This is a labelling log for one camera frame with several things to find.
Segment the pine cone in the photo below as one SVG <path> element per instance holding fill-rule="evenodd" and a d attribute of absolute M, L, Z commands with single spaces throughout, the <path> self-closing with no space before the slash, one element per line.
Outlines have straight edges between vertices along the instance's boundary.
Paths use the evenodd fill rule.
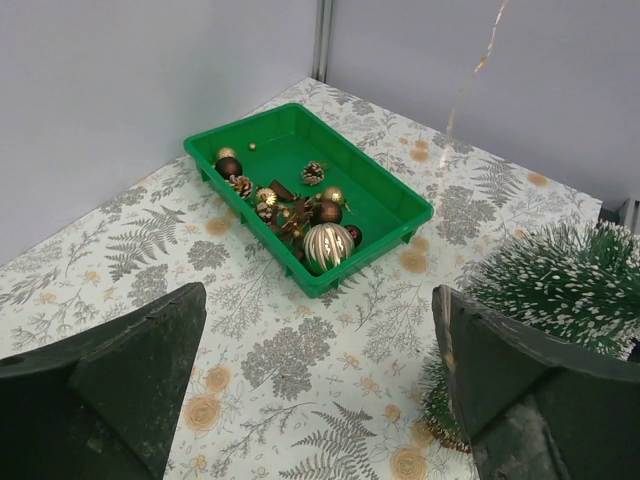
<path fill-rule="evenodd" d="M 253 182 L 249 180 L 249 177 L 245 177 L 244 175 L 238 177 L 231 175 L 227 183 L 231 185 L 231 188 L 233 188 L 243 200 L 249 198 L 253 193 Z"/>
<path fill-rule="evenodd" d="M 271 222 L 271 219 L 273 218 L 274 210 L 275 209 L 272 206 L 269 206 L 264 202 L 260 202 L 258 205 L 256 205 L 256 208 L 255 208 L 255 212 L 258 214 L 258 216 L 262 219 L 264 223 Z"/>
<path fill-rule="evenodd" d="M 324 170 L 318 162 L 309 162 L 302 170 L 302 181 L 307 185 L 317 185 L 324 180 Z"/>

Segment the small christmas tree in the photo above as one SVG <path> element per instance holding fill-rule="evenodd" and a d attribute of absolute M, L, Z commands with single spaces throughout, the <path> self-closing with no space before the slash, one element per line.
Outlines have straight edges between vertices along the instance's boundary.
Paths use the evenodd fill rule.
<path fill-rule="evenodd" d="M 640 332 L 640 240 L 624 227 L 559 224 L 511 238 L 472 273 L 487 307 L 566 342 L 626 359 Z M 468 451 L 449 407 L 437 345 L 427 358 L 423 420 L 449 448 Z"/>

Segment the green plastic bin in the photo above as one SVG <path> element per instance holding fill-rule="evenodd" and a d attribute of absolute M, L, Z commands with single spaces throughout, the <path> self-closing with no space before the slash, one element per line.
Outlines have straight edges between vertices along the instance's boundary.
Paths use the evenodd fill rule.
<path fill-rule="evenodd" d="M 250 151 L 248 145 L 257 148 Z M 184 141 L 202 179 L 227 202 L 288 276 L 311 298 L 337 288 L 340 282 L 381 257 L 401 242 L 408 243 L 433 216 L 433 207 L 355 145 L 300 104 L 289 103 L 224 125 Z M 344 191 L 352 213 L 343 209 L 342 225 L 356 225 L 363 240 L 352 256 L 328 272 L 314 276 L 293 255 L 215 171 L 216 152 L 233 148 L 243 175 L 257 187 L 278 180 L 289 191 L 314 195 L 328 186 Z M 328 163 L 325 179 L 316 186 L 302 183 L 300 173 L 310 161 Z"/>

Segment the botanical pattern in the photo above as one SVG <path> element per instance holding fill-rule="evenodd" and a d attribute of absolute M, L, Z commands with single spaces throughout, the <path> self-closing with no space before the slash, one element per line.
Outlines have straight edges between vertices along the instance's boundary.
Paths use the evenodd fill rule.
<path fill-rule="evenodd" d="M 474 478 L 417 422 L 431 291 L 464 286 L 505 238 L 597 217 L 599 202 L 311 79 L 302 103 L 435 206 L 402 245 L 309 299 L 177 159 L 0 267 L 0 356 L 45 345 L 188 282 L 208 319 L 168 479 Z"/>

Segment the gray wall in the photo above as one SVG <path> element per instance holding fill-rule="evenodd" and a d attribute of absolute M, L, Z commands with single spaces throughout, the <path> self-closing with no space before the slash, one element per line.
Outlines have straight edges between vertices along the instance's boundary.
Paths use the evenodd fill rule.
<path fill-rule="evenodd" d="M 307 76 L 315 8 L 2 0 L 0 264 Z"/>
<path fill-rule="evenodd" d="M 337 1 L 328 82 L 445 130 L 500 0 Z M 456 137 L 617 207 L 640 192 L 640 2 L 511 0 Z"/>

